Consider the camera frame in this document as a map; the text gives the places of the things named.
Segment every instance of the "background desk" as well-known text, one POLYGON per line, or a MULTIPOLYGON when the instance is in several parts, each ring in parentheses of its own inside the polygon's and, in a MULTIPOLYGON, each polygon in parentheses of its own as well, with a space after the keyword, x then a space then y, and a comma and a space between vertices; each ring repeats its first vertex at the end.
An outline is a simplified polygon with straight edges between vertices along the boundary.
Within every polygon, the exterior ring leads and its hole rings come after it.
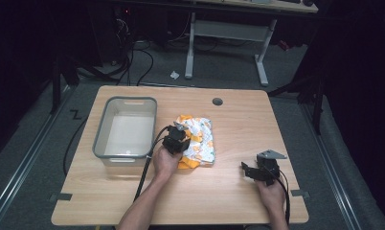
MULTIPOLYGON (((252 179, 240 162, 252 166, 256 154, 275 150, 287 154, 267 94, 259 90, 103 86, 94 102, 73 163, 52 216, 56 225, 117 224, 131 205, 143 167, 107 168, 92 152, 105 102, 113 96, 148 96, 158 102, 156 133, 180 114, 213 121, 216 160, 210 168, 179 170, 160 196, 152 224, 265 223, 252 179), (213 98, 223 105, 213 105, 213 98)), ((279 160, 290 190, 299 186, 288 159, 279 160)), ((153 177, 151 166, 145 186, 153 177)), ((291 222, 306 222, 301 196, 291 197, 291 222)))

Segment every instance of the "plastic bin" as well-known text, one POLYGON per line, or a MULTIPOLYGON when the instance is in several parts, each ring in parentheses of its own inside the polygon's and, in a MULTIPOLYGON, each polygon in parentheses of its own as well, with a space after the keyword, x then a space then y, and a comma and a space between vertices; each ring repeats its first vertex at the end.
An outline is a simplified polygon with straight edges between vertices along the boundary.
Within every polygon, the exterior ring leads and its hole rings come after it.
POLYGON ((113 97, 103 110, 93 152, 105 166, 141 166, 154 139, 157 102, 145 97, 113 97))

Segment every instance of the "orange and white cloth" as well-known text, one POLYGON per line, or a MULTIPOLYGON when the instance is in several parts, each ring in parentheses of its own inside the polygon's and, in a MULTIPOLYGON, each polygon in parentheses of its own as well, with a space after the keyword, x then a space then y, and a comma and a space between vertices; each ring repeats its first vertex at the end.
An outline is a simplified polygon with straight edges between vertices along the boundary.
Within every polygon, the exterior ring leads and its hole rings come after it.
POLYGON ((183 152, 178 163, 178 169, 212 165, 215 162, 215 151, 211 120, 180 115, 176 122, 188 128, 186 135, 191 139, 189 148, 183 152))

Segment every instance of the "person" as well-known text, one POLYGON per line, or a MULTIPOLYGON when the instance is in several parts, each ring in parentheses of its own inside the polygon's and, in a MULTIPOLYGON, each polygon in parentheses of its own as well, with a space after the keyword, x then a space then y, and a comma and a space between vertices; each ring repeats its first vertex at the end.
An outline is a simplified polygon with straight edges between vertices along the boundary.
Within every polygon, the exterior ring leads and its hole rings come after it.
MULTIPOLYGON (((170 154, 163 146, 153 154, 155 175, 146 189, 127 209, 116 229, 141 230, 149 228, 156 200, 171 176, 176 172, 181 156, 182 153, 170 154)), ((272 229, 288 229, 283 210, 285 196, 282 186, 277 182, 270 186, 266 186, 264 181, 255 180, 255 182, 260 191, 261 201, 269 213, 272 229)))

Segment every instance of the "hand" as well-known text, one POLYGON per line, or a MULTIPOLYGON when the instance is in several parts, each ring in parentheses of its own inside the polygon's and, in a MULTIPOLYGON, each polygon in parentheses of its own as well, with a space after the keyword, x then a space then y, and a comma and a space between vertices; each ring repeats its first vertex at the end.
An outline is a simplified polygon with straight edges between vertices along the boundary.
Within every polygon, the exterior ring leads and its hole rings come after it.
POLYGON ((267 186, 265 181, 255 180, 259 188, 261 201, 269 212, 283 211, 285 202, 285 192, 277 181, 272 185, 267 186))
POLYGON ((178 161, 180 161, 181 156, 181 152, 172 155, 165 147, 161 146, 159 150, 153 154, 153 164, 156 176, 163 176, 166 180, 169 179, 177 170, 178 161))

